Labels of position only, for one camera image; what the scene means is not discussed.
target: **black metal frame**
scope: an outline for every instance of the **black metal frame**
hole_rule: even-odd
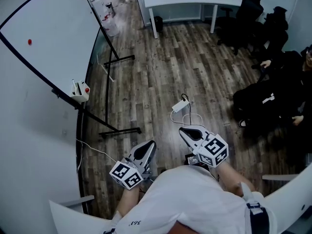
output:
[[[24,5],[26,5],[28,2],[30,2],[31,0],[27,0],[26,2],[24,2],[20,7],[18,7],[11,15],[8,16],[8,18],[6,20],[4,20],[4,22],[0,25],[0,30],[1,28],[11,19],[11,17],[17,12],[19,11]],[[69,103],[70,105],[72,105],[75,109],[78,109],[79,112],[82,112],[84,114],[86,114],[87,116],[89,116],[90,118],[96,120],[97,122],[103,124],[104,126],[110,128],[112,131],[110,132],[106,132],[106,133],[99,133],[102,137],[104,135],[107,134],[117,134],[117,133],[126,133],[126,132],[133,132],[136,131],[138,133],[141,133],[141,130],[139,127],[136,128],[129,128],[129,129],[122,129],[122,130],[118,130],[117,128],[111,126],[110,124],[107,123],[108,121],[108,88],[109,88],[109,73],[110,73],[110,68],[111,68],[111,63],[117,62],[117,61],[121,61],[121,60],[125,60],[125,59],[135,59],[134,55],[131,56],[127,56],[127,57],[123,57],[123,58],[119,58],[116,50],[114,49],[111,41],[109,40],[102,24],[101,21],[99,20],[94,8],[91,6],[91,4],[89,3],[92,12],[94,14],[94,16],[97,19],[97,22],[99,24],[100,30],[102,31],[108,45],[111,48],[111,52],[110,52],[110,58],[109,58],[109,62],[105,63],[104,65],[108,66],[108,75],[107,75],[107,84],[106,84],[106,97],[105,97],[105,121],[98,118],[97,116],[95,116],[94,114],[90,113],[88,110],[86,110],[84,108],[84,104],[79,104],[77,101],[75,101],[74,99],[72,99],[71,97],[69,97],[66,93],[64,93],[61,89],[59,89],[57,86],[55,86],[51,81],[49,81],[45,76],[43,76],[33,65],[31,65],[12,45],[11,43],[5,38],[5,36],[1,33],[0,31],[0,40],[6,45],[6,47],[26,66],[28,67],[35,75],[37,75],[40,79],[42,79],[46,84],[48,84],[50,87],[52,87],[52,92],[54,94],[56,94],[58,96],[58,98],[63,99],[64,101],[66,101],[67,103]],[[114,53],[116,60],[112,60],[112,53]]]

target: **person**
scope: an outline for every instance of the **person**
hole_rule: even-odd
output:
[[[131,190],[125,189],[112,220],[112,229],[104,233],[251,233],[249,208],[246,201],[241,198],[248,193],[244,195],[240,182],[246,185],[250,194],[258,197],[261,194],[255,193],[253,184],[226,161],[217,166],[216,172],[226,191],[220,187],[209,171],[190,165],[163,172],[140,202],[139,186]],[[266,211],[270,224],[261,222],[258,228],[273,230],[274,215],[271,211]]]
[[[237,91],[234,108],[240,127],[263,129],[280,120],[299,126],[311,114],[312,45],[301,52],[284,52],[263,61],[270,79]]]

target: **person sitting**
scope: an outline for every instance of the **person sitting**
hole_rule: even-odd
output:
[[[301,52],[280,53],[261,63],[270,70],[270,79],[237,91],[234,109],[242,120],[240,127],[259,129],[280,120],[294,126],[308,121],[311,113],[312,45]]]

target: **white desk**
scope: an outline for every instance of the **white desk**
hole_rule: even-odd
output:
[[[218,10],[218,5],[233,5],[233,6],[240,6],[243,0],[144,0],[145,7],[149,8],[150,17],[152,21],[152,28],[154,32],[155,39],[158,38],[155,21],[154,21],[154,14],[152,7],[160,6],[160,5],[169,5],[169,4],[178,4],[178,3],[199,3],[202,5],[201,7],[201,19],[204,21],[204,5],[210,4],[214,5],[214,12],[213,12],[213,19],[211,24],[210,33],[215,31],[215,20],[216,20],[216,12]]]

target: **white t-shirt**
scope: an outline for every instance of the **white t-shirt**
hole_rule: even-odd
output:
[[[207,170],[180,166],[155,180],[115,232],[167,234],[179,221],[198,233],[244,234],[246,208],[244,199],[223,191]]]

